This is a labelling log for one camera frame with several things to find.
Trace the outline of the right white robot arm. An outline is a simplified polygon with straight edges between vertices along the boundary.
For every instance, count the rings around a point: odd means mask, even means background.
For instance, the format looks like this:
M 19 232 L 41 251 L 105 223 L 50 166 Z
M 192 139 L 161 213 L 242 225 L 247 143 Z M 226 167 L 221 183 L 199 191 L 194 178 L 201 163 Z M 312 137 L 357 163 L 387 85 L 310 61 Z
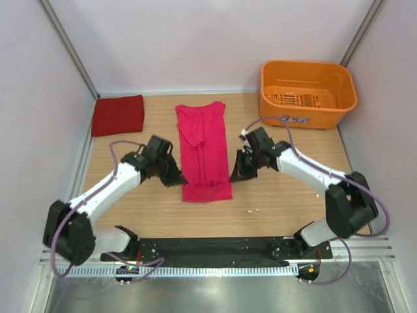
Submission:
M 375 199 L 361 173 L 334 171 L 302 154 L 292 141 L 274 142 L 262 127 L 251 132 L 244 129 L 239 138 L 244 145 L 237 150 L 230 182 L 254 179 L 259 169 L 272 168 L 302 181 L 323 197 L 324 218 L 294 234 L 293 248 L 299 257 L 310 257 L 319 245 L 332 239 L 348 239 L 378 217 Z

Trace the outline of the pink t shirt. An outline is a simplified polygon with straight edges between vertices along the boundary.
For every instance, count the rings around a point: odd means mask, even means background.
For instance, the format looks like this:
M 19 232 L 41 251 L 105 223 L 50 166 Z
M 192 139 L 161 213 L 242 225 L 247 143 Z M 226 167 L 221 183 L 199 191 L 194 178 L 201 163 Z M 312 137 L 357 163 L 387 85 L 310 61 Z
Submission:
M 213 102 L 199 107 L 182 104 L 175 111 L 181 168 L 188 181 L 182 186 L 182 200 L 194 203 L 231 200 L 225 104 Z

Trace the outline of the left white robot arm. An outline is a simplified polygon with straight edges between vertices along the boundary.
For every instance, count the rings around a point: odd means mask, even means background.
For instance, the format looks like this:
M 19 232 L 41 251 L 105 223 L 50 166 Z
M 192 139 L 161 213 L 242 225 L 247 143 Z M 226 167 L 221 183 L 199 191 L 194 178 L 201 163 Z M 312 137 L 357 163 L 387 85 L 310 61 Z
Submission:
M 152 177 L 164 186 L 185 185 L 186 178 L 172 155 L 173 144 L 151 136 L 147 144 L 114 160 L 114 169 L 99 183 L 76 198 L 50 205 L 43 243 L 53 255 L 72 265 L 81 265 L 91 256 L 114 254 L 130 261 L 139 250 L 138 236 L 124 226 L 95 230 L 100 217 L 129 191 Z

